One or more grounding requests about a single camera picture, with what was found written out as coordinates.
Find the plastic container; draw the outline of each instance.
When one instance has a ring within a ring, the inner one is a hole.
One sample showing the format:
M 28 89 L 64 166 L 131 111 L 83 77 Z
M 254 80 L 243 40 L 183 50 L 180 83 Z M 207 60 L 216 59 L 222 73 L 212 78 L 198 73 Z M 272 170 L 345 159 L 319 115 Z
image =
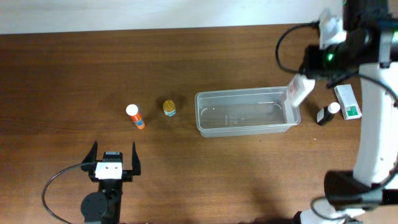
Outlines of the plastic container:
M 197 127 L 206 138 L 283 133 L 301 121 L 286 93 L 286 86 L 198 93 Z

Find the held white box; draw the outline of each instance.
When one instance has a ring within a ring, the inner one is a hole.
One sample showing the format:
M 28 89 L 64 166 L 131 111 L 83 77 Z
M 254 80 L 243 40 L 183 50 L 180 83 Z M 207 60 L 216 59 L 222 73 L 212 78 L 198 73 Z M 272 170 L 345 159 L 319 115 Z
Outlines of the held white box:
M 341 106 L 344 119 L 357 119 L 362 117 L 361 109 L 355 99 L 354 91 L 350 84 L 335 87 L 335 93 Z

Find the white wall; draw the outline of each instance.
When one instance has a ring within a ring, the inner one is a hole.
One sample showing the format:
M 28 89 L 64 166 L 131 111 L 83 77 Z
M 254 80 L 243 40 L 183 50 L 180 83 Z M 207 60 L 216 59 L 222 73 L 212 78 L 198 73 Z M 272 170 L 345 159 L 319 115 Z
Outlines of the white wall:
M 342 0 L 0 0 L 0 34 L 288 24 Z

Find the green light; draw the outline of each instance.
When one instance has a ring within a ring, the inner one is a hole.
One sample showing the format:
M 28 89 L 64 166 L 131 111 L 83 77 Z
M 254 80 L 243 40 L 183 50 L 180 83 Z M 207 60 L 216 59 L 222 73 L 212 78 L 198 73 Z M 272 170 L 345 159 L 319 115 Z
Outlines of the green light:
M 328 61 L 330 62 L 335 57 L 334 54 L 328 54 Z

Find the yellow lid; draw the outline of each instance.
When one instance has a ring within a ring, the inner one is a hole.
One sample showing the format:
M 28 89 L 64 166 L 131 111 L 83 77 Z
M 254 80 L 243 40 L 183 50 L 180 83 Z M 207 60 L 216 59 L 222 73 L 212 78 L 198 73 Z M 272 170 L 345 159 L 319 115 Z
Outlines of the yellow lid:
M 166 100 L 163 104 L 163 110 L 167 112 L 175 110 L 175 103 L 171 100 Z

